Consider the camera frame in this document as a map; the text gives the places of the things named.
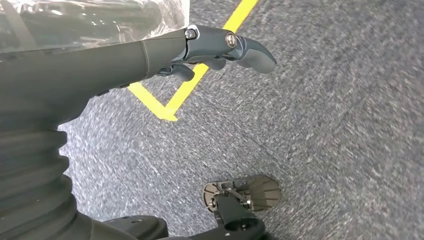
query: metal screw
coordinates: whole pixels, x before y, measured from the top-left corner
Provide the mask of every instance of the metal screw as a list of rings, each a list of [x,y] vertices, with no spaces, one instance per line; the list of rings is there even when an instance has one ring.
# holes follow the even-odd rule
[[[188,29],[185,31],[185,38],[186,39],[195,39],[196,38],[196,31],[193,29]]]
[[[225,41],[228,47],[235,48],[237,46],[237,37],[233,32],[228,32],[225,36]]]
[[[217,204],[215,203],[215,199],[210,200],[209,206],[212,208],[215,208],[217,206]]]

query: robotic arm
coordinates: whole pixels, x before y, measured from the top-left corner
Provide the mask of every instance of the robotic arm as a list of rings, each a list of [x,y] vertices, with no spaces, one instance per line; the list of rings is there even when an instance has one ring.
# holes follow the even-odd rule
[[[152,76],[194,73],[185,64],[220,70],[226,62],[270,73],[276,60],[260,43],[201,25],[125,44],[51,54],[26,51],[0,59],[0,239],[134,240],[77,211],[60,124],[77,118],[88,100]],[[255,234],[262,237],[261,223]],[[222,239],[221,230],[208,237]],[[226,239],[242,239],[228,236]]]

